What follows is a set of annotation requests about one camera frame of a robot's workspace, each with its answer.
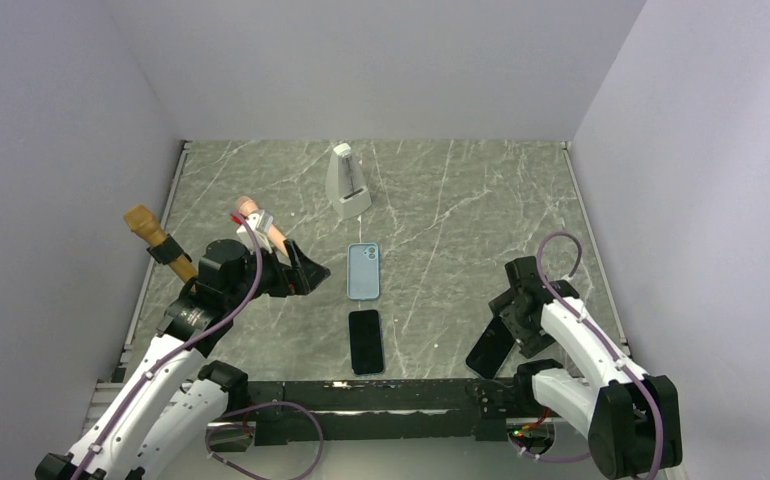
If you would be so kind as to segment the black phone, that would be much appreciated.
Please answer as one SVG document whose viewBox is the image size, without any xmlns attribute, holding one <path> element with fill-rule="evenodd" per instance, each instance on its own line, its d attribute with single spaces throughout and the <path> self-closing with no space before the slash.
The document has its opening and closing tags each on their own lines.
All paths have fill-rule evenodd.
<svg viewBox="0 0 770 480">
<path fill-rule="evenodd" d="M 376 375 L 385 370 L 382 330 L 375 309 L 348 315 L 351 368 L 355 375 Z"/>
<path fill-rule="evenodd" d="M 495 379 L 507 360 L 515 338 L 499 316 L 493 317 L 468 353 L 467 368 L 483 379 Z"/>
</svg>

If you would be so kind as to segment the light blue phone case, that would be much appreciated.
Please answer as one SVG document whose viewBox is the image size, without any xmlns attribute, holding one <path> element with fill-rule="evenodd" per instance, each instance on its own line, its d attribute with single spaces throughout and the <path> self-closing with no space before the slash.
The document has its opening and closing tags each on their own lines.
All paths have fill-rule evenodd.
<svg viewBox="0 0 770 480">
<path fill-rule="evenodd" d="M 380 296 L 380 252 L 376 243 L 354 243 L 347 252 L 347 296 L 372 301 Z"/>
</svg>

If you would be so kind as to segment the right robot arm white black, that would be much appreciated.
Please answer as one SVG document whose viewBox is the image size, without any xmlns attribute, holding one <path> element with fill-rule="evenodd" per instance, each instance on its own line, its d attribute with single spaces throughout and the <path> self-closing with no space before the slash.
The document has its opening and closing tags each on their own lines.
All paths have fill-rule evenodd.
<svg viewBox="0 0 770 480">
<path fill-rule="evenodd" d="M 527 361 L 517 369 L 514 406 L 529 416 L 544 408 L 561 416 L 586 438 L 608 479 L 680 465 L 674 383 L 649 374 L 607 338 L 568 281 L 544 283 L 535 257 L 516 258 L 505 272 L 508 288 L 489 303 L 483 337 L 490 347 L 471 351 L 470 368 L 492 379 L 517 349 Z"/>
</svg>

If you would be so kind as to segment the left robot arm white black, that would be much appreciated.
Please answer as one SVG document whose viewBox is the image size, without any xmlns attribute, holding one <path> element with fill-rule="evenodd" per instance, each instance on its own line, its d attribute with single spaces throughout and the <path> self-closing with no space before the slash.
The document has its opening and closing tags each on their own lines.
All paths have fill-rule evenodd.
<svg viewBox="0 0 770 480">
<path fill-rule="evenodd" d="M 294 241 L 284 245 L 289 263 L 238 240 L 210 243 L 114 401 L 67 453 L 46 455 L 35 477 L 155 479 L 209 422 L 240 417 L 248 376 L 209 354 L 251 300 L 307 295 L 331 274 Z"/>
</svg>

